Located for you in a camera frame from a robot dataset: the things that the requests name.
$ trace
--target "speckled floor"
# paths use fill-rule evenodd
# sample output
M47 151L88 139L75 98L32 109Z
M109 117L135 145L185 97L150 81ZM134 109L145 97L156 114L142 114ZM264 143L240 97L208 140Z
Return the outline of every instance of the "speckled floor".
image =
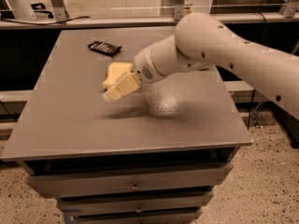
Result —
M246 121L247 114L241 115ZM192 224L299 223L299 149L291 148L272 112L262 112L259 121L262 128L249 128L253 145L239 150L233 171ZM12 128L0 124L0 150ZM15 164L0 164L1 223L64 223L56 202L30 189L27 176Z

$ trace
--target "metal post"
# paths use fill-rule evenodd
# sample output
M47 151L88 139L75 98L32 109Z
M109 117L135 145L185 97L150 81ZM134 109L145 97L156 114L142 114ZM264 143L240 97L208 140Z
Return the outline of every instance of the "metal post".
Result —
M184 16L185 0L175 0L174 4L174 20L179 21Z
M298 5L299 0L288 0L287 4L281 8L280 14L285 18L292 18L296 14Z
M53 11L56 21L64 21L69 18L64 5L64 0L50 0L53 6Z

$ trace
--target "wooden drawer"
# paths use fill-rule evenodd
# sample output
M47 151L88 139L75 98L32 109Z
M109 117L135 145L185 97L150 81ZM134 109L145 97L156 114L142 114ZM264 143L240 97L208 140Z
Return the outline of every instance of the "wooden drawer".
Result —
M142 214L103 215L76 218L78 224L157 224L169 222L189 223L201 215L198 208L165 210Z
M46 198L92 196L215 186L222 182L232 168L231 163L189 164L69 175L31 176L27 183Z
M58 207L70 217L115 213L142 213L150 210L201 207L211 200L213 192L201 189L175 189L118 195L104 195L87 199L59 201Z

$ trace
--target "drawer knob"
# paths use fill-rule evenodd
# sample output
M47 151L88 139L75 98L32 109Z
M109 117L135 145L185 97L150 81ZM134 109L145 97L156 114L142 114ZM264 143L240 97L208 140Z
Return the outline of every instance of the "drawer knob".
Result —
M136 182L134 182L134 185L131 187L131 191L139 191L140 187L137 185Z
M143 210L138 206L138 208L135 210L136 213L142 213Z

